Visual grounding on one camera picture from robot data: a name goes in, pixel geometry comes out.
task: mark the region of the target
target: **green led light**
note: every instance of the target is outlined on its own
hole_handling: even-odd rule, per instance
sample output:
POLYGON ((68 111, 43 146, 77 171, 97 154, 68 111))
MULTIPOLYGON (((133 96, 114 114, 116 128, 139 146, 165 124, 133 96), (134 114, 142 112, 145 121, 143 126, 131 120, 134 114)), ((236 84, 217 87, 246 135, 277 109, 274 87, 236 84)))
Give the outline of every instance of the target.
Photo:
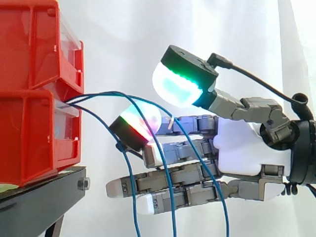
MULTIPOLYGON (((144 114, 149 126, 156 134, 161 126, 162 120, 159 109, 156 106, 143 101, 137 101, 136 104, 144 114)), ((153 138, 134 105, 129 106, 120 116, 147 141, 150 141, 153 138)))
POLYGON ((175 74, 162 63, 153 73, 153 85, 162 99, 180 108, 191 105, 202 95, 198 85, 175 74))

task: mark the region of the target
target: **white fingertip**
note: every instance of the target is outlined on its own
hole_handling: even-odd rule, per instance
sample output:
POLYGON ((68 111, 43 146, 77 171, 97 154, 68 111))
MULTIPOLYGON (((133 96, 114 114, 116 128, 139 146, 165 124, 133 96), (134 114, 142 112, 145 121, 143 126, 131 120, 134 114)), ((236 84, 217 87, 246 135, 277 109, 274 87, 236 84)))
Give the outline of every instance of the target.
POLYGON ((139 196, 136 200, 137 213, 141 215, 154 215, 154 203, 153 196, 151 194, 145 194, 139 196))
POLYGON ((107 195, 109 198, 122 198, 122 182, 120 179, 115 179, 106 184, 107 195))

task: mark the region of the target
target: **robotic hand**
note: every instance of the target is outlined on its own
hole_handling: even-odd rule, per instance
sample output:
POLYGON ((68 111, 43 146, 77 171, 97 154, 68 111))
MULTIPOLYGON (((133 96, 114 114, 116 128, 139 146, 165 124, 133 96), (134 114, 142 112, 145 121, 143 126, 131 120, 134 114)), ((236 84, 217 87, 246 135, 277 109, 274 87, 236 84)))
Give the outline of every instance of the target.
MULTIPOLYGON (((293 97, 296 104, 292 104, 300 120, 290 121, 275 100, 260 97, 237 100, 215 89, 218 76, 215 67, 234 67, 218 55, 212 54, 207 61, 203 61, 183 49, 170 46, 161 62, 174 73, 195 78, 195 83, 201 88, 201 93, 194 98, 192 93, 187 92, 192 85, 183 87, 181 83, 178 88, 174 86, 168 98, 179 88, 189 96, 182 101, 173 97, 173 103, 179 105, 192 100, 194 105, 218 116, 189 116, 179 117, 178 120, 188 134, 201 135, 193 143, 215 178, 234 178, 228 183, 219 182, 224 198, 264 201, 285 192, 288 195, 297 194, 297 184, 316 183, 316 125, 303 94, 296 94, 293 97), (186 71, 179 73, 180 68, 186 71), (283 183, 286 177, 290 185, 283 183)), ((166 90, 159 92, 161 87, 155 88, 161 96, 166 94, 166 90)), ((115 127, 112 129, 118 137, 127 141, 115 127)), ((162 118, 156 135, 183 134, 171 118, 162 118)), ((167 164, 180 165, 169 168, 176 208, 220 201, 207 172, 200 162, 194 162, 197 157, 188 142, 159 145, 167 164)), ((158 169, 162 166, 156 144, 146 144, 142 151, 147 168, 158 169)), ((140 195, 137 199, 139 213, 159 214, 171 210, 164 170, 137 174, 134 178, 136 194, 140 195)), ((106 189, 111 198, 132 196, 129 176, 109 182, 106 189)))

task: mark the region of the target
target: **black cable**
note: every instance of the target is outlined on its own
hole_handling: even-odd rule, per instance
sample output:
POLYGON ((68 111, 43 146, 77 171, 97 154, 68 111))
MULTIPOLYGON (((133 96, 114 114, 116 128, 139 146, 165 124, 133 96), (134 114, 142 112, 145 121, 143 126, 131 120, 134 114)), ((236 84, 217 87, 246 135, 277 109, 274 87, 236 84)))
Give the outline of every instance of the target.
POLYGON ((291 104, 294 104, 297 106, 302 106, 302 105, 307 104, 307 101, 295 100, 295 99, 292 99, 292 98, 284 95, 283 93, 276 90, 275 88, 273 88, 272 86, 270 86, 269 84, 267 84, 266 82, 264 82, 263 80, 261 80, 260 78, 255 76, 254 74, 252 74, 251 72, 249 72, 249 71, 247 71, 239 66, 234 65, 230 60, 228 60, 227 58, 225 58, 221 55, 218 55, 216 53, 212 53, 212 55, 207 60, 207 63, 214 68, 219 66, 221 68, 233 69, 234 71, 239 72, 239 73, 243 74, 244 76, 254 80, 258 84, 262 85, 264 88, 266 88, 269 91, 271 91, 272 93, 276 94, 277 96, 279 96, 283 100, 290 102, 291 104))
POLYGON ((246 77, 249 77, 250 79, 252 79, 255 82, 257 82, 258 84, 262 85, 263 87, 265 87, 266 89, 268 89, 272 93, 276 94, 277 96, 279 96, 283 100, 285 100, 287 102, 290 102, 291 104, 300 105, 300 106, 306 105, 306 102, 300 102, 300 101, 294 100, 294 99, 284 95, 280 91, 278 91, 275 88, 273 88, 271 85, 267 84, 266 82, 264 82, 263 80, 261 80, 260 78, 258 78, 257 76, 255 76, 254 74, 248 72, 247 70, 245 70, 243 68, 240 68, 240 67, 238 67, 236 65, 232 65, 231 69, 233 69, 236 72, 239 72, 239 73, 245 75, 246 77))
POLYGON ((138 158, 143 159, 142 154, 138 153, 137 151, 134 151, 132 149, 127 149, 126 152, 129 152, 129 153, 133 154, 134 156, 137 156, 138 158))
POLYGON ((312 194, 316 198, 316 189, 310 184, 307 184, 306 187, 309 188, 309 190, 312 192, 312 194))

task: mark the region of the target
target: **screw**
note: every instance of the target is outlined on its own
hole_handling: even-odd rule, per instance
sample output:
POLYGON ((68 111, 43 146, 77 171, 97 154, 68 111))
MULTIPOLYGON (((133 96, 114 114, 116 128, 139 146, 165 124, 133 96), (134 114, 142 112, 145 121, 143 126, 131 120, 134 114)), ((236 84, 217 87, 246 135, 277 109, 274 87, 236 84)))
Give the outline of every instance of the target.
POLYGON ((78 189, 82 191, 89 190, 90 188, 90 178, 84 177, 78 181, 78 189))

